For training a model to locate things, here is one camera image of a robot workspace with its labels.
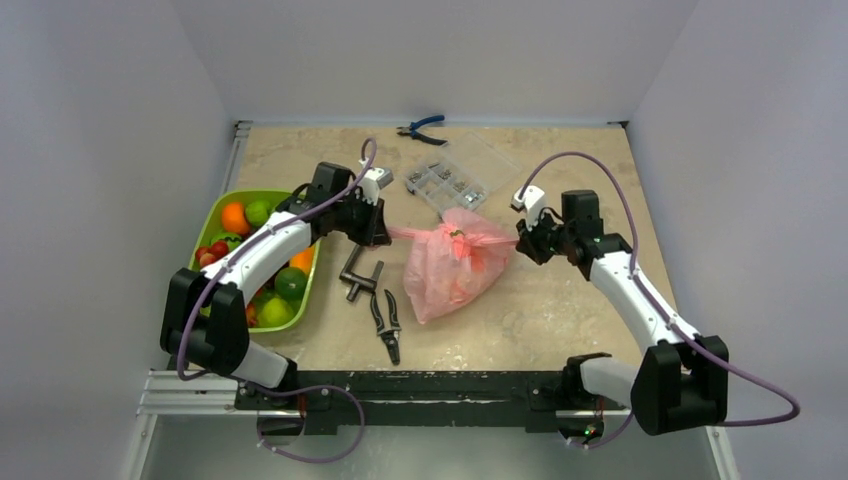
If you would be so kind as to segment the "fake orange carrot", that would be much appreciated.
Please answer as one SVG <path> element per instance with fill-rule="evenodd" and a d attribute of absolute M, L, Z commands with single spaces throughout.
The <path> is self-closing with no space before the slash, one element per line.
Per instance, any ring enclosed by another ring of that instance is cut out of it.
<path fill-rule="evenodd" d="M 292 268 L 297 268 L 301 270 L 304 274 L 309 275 L 313 269 L 315 259 L 315 246 L 312 245 L 309 248 L 301 251 L 300 253 L 294 255 L 288 262 L 289 266 Z"/>

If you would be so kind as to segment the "pink plastic bag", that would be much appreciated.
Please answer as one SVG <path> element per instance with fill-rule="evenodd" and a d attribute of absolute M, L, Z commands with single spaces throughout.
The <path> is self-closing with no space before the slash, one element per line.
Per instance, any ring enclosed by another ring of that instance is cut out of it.
<path fill-rule="evenodd" d="M 411 241 L 403 286 L 420 324 L 464 307 L 490 288 L 517 244 L 514 233 L 459 207 L 445 210 L 432 230 L 391 227 L 389 233 Z"/>

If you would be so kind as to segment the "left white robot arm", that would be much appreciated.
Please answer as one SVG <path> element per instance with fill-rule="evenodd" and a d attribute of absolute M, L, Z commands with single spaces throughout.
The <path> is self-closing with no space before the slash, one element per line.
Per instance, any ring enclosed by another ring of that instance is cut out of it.
<path fill-rule="evenodd" d="M 360 246 L 391 242 L 380 194 L 393 180 L 386 168 L 360 174 L 321 162 L 310 183 L 284 199 L 269 220 L 223 259 L 199 271 L 182 268 L 170 279 L 159 337 L 179 365 L 193 363 L 259 386 L 272 408 L 297 399 L 296 363 L 251 340 L 249 300 L 290 259 L 331 232 Z"/>

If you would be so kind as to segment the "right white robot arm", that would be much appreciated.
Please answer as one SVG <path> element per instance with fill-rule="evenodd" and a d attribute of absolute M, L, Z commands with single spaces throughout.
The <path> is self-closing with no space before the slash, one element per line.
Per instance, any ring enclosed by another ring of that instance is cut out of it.
<path fill-rule="evenodd" d="M 546 204 L 543 190 L 514 193 L 510 206 L 524 213 L 516 249 L 536 264 L 564 256 L 614 307 L 642 352 L 638 367 L 606 353 L 568 359 L 561 392 L 576 407 L 606 397 L 631 410 L 652 436 L 725 420 L 728 348 L 717 336 L 703 336 L 674 314 L 652 283 L 643 278 L 634 249 L 618 233 L 607 233 L 600 202 L 592 190 L 561 196 L 562 211 Z"/>

